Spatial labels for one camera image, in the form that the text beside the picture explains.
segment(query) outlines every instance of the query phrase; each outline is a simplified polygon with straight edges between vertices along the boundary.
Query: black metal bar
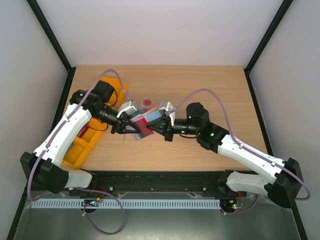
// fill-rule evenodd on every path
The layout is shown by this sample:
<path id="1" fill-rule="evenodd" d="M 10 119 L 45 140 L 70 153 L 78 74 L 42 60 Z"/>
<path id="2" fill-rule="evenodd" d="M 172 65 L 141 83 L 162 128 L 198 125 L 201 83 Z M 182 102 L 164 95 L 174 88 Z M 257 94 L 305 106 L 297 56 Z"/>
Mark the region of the black metal bar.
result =
<path id="1" fill-rule="evenodd" d="M 276 31 L 279 23 L 281 22 L 282 18 L 285 16 L 287 10 L 289 9 L 291 3 L 294 0 L 283 0 L 281 6 L 279 7 L 278 11 L 276 12 L 272 22 L 270 23 L 268 29 L 266 30 L 264 36 L 262 37 L 258 47 L 256 48 L 254 54 L 252 55 L 248 65 L 246 66 L 244 72 L 246 75 L 249 75 L 252 69 L 254 68 L 256 62 L 258 61 L 260 55 L 264 51 L 265 47 L 267 46 L 270 38 Z"/>
<path id="2" fill-rule="evenodd" d="M 71 65 L 70 65 L 64 51 L 62 50 L 54 32 L 52 31 L 44 13 L 42 12 L 39 4 L 37 3 L 36 0 L 26 0 L 26 1 L 28 2 L 30 8 L 32 9 L 35 17 L 38 19 L 42 29 L 44 30 L 46 36 L 48 37 L 49 41 L 51 42 L 56 54 L 58 54 L 65 69 L 67 70 L 67 72 L 69 72 L 71 70 Z"/>
<path id="3" fill-rule="evenodd" d="M 23 212 L 23 210 L 25 208 L 25 204 L 26 204 L 26 201 L 27 201 L 26 189 L 27 189 L 27 185 L 24 188 L 24 192 L 23 192 L 23 194 L 21 196 L 18 208 L 16 209 L 16 212 L 15 212 L 15 215 L 14 215 L 14 218 L 13 218 L 13 221 L 12 221 L 8 236 L 6 237 L 6 240 L 13 240 L 15 238 L 15 235 L 16 235 L 16 232 L 17 232 L 17 228 L 18 228 L 18 225 L 19 225 L 19 221 L 20 221 L 22 212 Z"/>
<path id="4" fill-rule="evenodd" d="M 261 129 L 261 132 L 262 132 L 264 144 L 265 144 L 265 147 L 266 147 L 266 151 L 267 151 L 267 153 L 269 155 L 273 156 L 274 152 L 272 151 L 272 148 L 271 148 L 270 140 L 268 138 L 268 133 L 267 133 L 267 130 L 266 130 L 264 119 L 263 119 L 261 111 L 260 111 L 260 107 L 259 107 L 258 100 L 257 100 L 257 97 L 256 97 L 256 93 L 255 93 L 255 90 L 254 90 L 254 86 L 252 85 L 252 81 L 251 81 L 251 78 L 250 78 L 249 74 L 245 75 L 245 77 L 246 77 L 246 81 L 248 83 L 248 87 L 249 87 L 249 90 L 250 90 L 250 94 L 251 94 L 251 98 L 252 98 L 252 101 L 253 101 L 253 106 L 254 106 L 254 109 L 255 109 L 255 112 L 256 112 L 256 116 L 257 116 L 258 121 L 259 121 L 259 125 L 260 125 L 260 129 Z"/>
<path id="5" fill-rule="evenodd" d="M 75 72 L 76 72 L 76 67 L 72 67 L 66 76 L 65 83 L 64 83 L 64 86 L 62 89 L 62 93 L 61 93 L 61 97 L 60 97 L 58 106 L 55 111 L 55 115 L 53 118 L 50 132 L 55 128 L 55 126 L 58 124 L 58 122 L 60 121 L 60 119 L 62 118 L 62 116 L 64 114 L 65 106 L 66 106 L 66 103 L 68 100 L 68 95 L 69 95 L 72 81 L 75 76 Z"/>

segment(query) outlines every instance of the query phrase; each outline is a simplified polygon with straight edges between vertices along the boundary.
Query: silver metal surface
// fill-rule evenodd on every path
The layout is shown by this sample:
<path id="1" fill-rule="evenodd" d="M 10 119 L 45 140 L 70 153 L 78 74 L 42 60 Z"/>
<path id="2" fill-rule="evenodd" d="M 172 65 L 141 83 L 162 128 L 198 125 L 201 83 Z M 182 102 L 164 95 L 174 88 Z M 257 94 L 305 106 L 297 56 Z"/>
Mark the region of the silver metal surface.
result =
<path id="1" fill-rule="evenodd" d="M 215 199 L 120 199 L 125 209 L 220 209 L 220 200 Z M 113 199 L 87 206 L 88 209 L 120 209 Z M 83 199 L 46 198 L 33 202 L 33 209 L 78 209 L 84 206 Z"/>
<path id="2" fill-rule="evenodd" d="M 244 198 L 245 206 L 252 199 Z M 80 209 L 31 208 L 26 204 L 15 240 L 299 240 L 291 210 L 261 200 L 240 215 L 217 209 L 126 209 L 126 225 L 117 235 L 92 228 Z M 97 209 L 90 214 L 102 230 L 121 224 L 119 209 Z"/>

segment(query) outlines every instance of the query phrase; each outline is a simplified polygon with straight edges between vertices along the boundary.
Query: black joint housing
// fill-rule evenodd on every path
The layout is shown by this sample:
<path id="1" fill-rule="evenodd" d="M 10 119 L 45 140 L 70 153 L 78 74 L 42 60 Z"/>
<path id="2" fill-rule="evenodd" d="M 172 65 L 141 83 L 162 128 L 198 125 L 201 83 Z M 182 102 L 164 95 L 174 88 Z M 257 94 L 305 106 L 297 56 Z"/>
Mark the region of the black joint housing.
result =
<path id="1" fill-rule="evenodd" d="M 210 123 L 209 112 L 200 102 L 190 103 L 186 107 L 186 120 L 189 125 L 203 128 Z"/>
<path id="2" fill-rule="evenodd" d="M 288 169 L 303 181 L 300 165 L 296 160 L 289 158 L 289 160 L 285 163 L 284 168 Z M 276 176 L 274 184 L 269 183 L 265 185 L 264 188 L 268 192 L 268 197 L 271 201 L 280 207 L 289 209 L 292 207 L 298 195 L 301 184 L 282 170 Z"/>
<path id="3" fill-rule="evenodd" d="M 20 158 L 20 162 L 26 178 L 28 179 L 31 170 L 37 160 L 37 156 L 24 152 Z M 69 180 L 69 173 L 54 165 L 49 160 L 41 159 L 35 173 L 32 183 L 36 184 L 54 194 L 60 193 Z"/>
<path id="4" fill-rule="evenodd" d="M 222 144 L 222 139 L 229 134 L 229 131 L 212 122 L 198 132 L 196 141 L 204 149 L 218 153 L 218 146 Z"/>
<path id="5" fill-rule="evenodd" d="M 98 95 L 101 100 L 107 104 L 114 93 L 115 88 L 111 86 L 108 82 L 98 81 L 98 83 L 94 86 L 94 89 L 91 93 Z"/>

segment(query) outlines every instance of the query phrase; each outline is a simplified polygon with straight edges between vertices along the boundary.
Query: black frame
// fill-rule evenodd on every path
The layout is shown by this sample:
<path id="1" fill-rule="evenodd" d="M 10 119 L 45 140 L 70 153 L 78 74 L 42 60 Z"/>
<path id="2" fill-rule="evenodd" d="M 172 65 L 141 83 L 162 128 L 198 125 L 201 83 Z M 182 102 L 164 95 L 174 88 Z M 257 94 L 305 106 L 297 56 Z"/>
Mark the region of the black frame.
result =
<path id="1" fill-rule="evenodd" d="M 58 103 L 57 106 L 57 110 L 56 113 L 54 115 L 54 119 L 52 122 L 52 127 L 51 130 L 53 130 L 53 128 L 57 125 L 57 123 L 59 122 L 59 120 L 61 119 L 64 109 L 65 109 L 65 105 L 67 103 L 67 98 L 69 95 L 69 91 L 70 91 L 70 87 L 72 85 L 72 81 L 76 72 L 76 67 L 71 67 L 64 51 L 62 50 L 54 32 L 52 31 L 48 21 L 46 20 L 45 15 L 43 14 L 40 6 L 38 5 L 36 0 L 26 0 L 30 6 L 30 8 L 32 9 L 34 15 L 36 16 L 36 18 L 38 19 L 42 29 L 44 30 L 45 34 L 47 35 L 48 39 L 50 40 L 52 47 L 54 48 L 54 50 L 56 51 L 58 57 L 60 58 L 62 64 L 64 65 L 65 69 L 67 70 L 68 74 L 65 80 L 65 84 L 62 90 L 62 94 L 60 97 L 60 101 Z M 267 149 L 267 153 L 269 155 L 273 155 L 273 150 L 270 144 L 270 140 L 268 138 L 268 134 L 267 134 L 267 130 L 266 130 L 266 126 L 264 123 L 264 120 L 262 118 L 262 114 L 259 108 L 259 104 L 257 101 L 257 97 L 254 91 L 254 87 L 250 78 L 250 72 L 252 71 L 253 67 L 255 66 L 256 62 L 258 61 L 260 55 L 262 54 L 263 50 L 265 49 L 265 47 L 267 46 L 269 40 L 271 39 L 272 35 L 274 34 L 274 32 L 276 31 L 278 25 L 280 24 L 281 20 L 283 19 L 283 17 L 285 16 L 287 10 L 289 9 L 291 3 L 293 2 L 293 0 L 283 0 L 282 4 L 280 5 L 277 13 L 275 14 L 272 22 L 270 23 L 268 29 L 266 30 L 263 38 L 261 39 L 259 45 L 257 46 L 253 56 L 251 57 L 248 65 L 246 66 L 246 68 L 244 68 L 244 73 L 246 76 L 246 80 L 247 80 L 247 84 L 251 93 L 251 97 L 252 97 L 252 101 L 253 101 L 253 105 L 254 105 L 254 109 L 259 121 L 259 125 L 261 128 L 261 132 L 262 132 L 262 136 L 264 139 L 264 143 Z M 96 174 L 103 176 L 111 176 L 111 175 L 116 175 L 117 172 L 109 172 L 109 171 L 101 171 L 101 172 L 95 172 Z M 166 172 L 127 172 L 126 174 L 131 175 L 131 176 L 142 176 L 142 178 L 146 175 L 165 175 L 168 174 Z M 181 176 L 181 175 L 187 175 L 189 176 L 191 173 L 189 172 L 170 172 L 170 175 L 174 175 L 174 176 Z M 22 194 L 20 203 L 18 205 L 16 214 L 14 216 L 9 234 L 7 236 L 7 240 L 11 240 L 14 239 L 14 236 L 16 234 L 16 230 L 19 224 L 19 220 L 22 214 L 22 211 L 24 209 L 25 203 L 27 200 L 27 192 L 26 192 L 26 188 L 24 189 L 24 192 Z M 292 206 L 292 211 L 293 211 L 293 216 L 300 234 L 300 237 L 302 240 L 308 240 L 305 228 L 303 226 L 298 208 L 297 208 L 297 204 L 294 203 Z"/>

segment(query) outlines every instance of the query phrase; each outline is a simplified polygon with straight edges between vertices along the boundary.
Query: wooden table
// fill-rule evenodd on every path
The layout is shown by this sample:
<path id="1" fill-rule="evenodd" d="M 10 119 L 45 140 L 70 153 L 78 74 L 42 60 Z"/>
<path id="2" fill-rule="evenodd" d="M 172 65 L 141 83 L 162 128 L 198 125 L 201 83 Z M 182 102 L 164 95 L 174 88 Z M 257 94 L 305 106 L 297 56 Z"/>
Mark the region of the wooden table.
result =
<path id="1" fill-rule="evenodd" d="M 208 88 L 221 98 L 234 134 L 245 143 L 266 152 L 256 111 L 242 66 L 149 66 L 79 65 L 76 68 L 68 100 L 78 89 L 87 90 L 96 77 L 115 69 L 128 84 L 130 97 L 139 105 L 146 97 L 156 106 L 170 101 L 177 106 L 188 94 Z M 207 92 L 193 96 L 176 113 L 186 117 L 189 103 L 200 102 L 209 111 L 210 120 L 224 128 L 227 124 L 217 100 Z M 132 135 L 105 132 L 81 166 L 101 171 L 224 171 L 248 170 L 239 162 L 202 148 L 196 139 L 175 135 L 173 142 L 153 134 L 142 140 Z"/>

